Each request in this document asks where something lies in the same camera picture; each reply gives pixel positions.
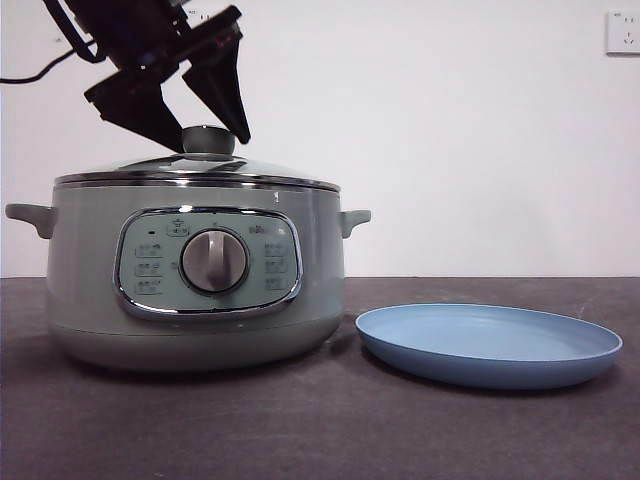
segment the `dark table surface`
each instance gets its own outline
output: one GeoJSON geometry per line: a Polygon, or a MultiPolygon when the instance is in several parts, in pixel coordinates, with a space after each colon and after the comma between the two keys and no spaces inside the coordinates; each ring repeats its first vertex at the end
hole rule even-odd
{"type": "Polygon", "coordinates": [[[640,278],[352,278],[338,331],[235,372],[143,375],[71,361],[44,279],[2,280],[2,478],[640,479],[640,278]],[[449,386],[363,350],[355,317],[401,303],[534,308],[609,327],[617,364],[542,392],[449,386]]]}

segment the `control panel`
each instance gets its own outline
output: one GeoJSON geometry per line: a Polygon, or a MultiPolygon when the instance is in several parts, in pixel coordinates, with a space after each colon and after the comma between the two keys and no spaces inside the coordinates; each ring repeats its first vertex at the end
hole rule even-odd
{"type": "Polygon", "coordinates": [[[182,206],[129,219],[114,281],[128,306],[155,317],[276,304],[297,294],[301,276],[297,232],[284,215],[182,206]]]}

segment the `black cable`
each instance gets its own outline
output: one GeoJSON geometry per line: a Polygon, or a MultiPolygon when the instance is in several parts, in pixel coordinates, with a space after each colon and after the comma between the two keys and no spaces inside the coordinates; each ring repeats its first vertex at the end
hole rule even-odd
{"type": "MultiPolygon", "coordinates": [[[[95,40],[91,40],[90,42],[87,42],[86,45],[87,45],[87,47],[89,47],[89,46],[93,45],[94,43],[96,43],[96,41],[95,40]]],[[[0,78],[0,83],[6,83],[6,84],[9,84],[9,85],[21,85],[21,84],[24,84],[24,83],[37,82],[42,77],[44,77],[47,73],[49,73],[49,70],[51,70],[53,67],[55,67],[57,64],[59,64],[63,60],[66,60],[67,58],[69,58],[74,53],[76,53],[75,50],[69,50],[64,55],[60,55],[58,58],[55,58],[51,62],[49,62],[49,64],[46,67],[44,67],[40,71],[40,73],[38,73],[38,74],[36,74],[36,75],[34,75],[32,77],[26,77],[26,78],[0,78]]]]}

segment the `button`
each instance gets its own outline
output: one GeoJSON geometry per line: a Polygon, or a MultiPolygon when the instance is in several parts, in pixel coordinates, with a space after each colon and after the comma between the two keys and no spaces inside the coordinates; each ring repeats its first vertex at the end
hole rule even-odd
{"type": "Polygon", "coordinates": [[[267,290],[284,290],[284,278],[282,277],[267,277],[264,279],[264,288],[267,290]]]}
{"type": "Polygon", "coordinates": [[[287,246],[283,243],[265,243],[264,244],[264,256],[265,257],[284,257],[287,253],[287,246]]]}
{"type": "Polygon", "coordinates": [[[160,262],[141,262],[134,267],[136,277],[161,277],[160,262]]]}
{"type": "Polygon", "coordinates": [[[162,258],[162,245],[159,243],[141,243],[136,247],[138,258],[162,258]]]}
{"type": "Polygon", "coordinates": [[[170,237],[186,237],[189,235],[189,225],[179,218],[167,225],[167,235],[170,237]]]}
{"type": "Polygon", "coordinates": [[[138,295],[160,295],[162,280],[139,280],[136,282],[135,291],[138,295]]]}
{"type": "Polygon", "coordinates": [[[267,273],[284,273],[287,271],[287,262],[284,258],[266,260],[264,266],[267,273]]]}

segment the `blue plate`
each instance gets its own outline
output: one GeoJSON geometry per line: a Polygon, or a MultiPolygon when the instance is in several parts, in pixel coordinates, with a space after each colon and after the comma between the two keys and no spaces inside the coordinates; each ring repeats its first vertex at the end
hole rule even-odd
{"type": "Polygon", "coordinates": [[[622,348],[616,333],[593,323],[490,305],[398,305],[360,315],[356,327],[371,353],[396,368],[482,388],[581,383],[622,348]]]}

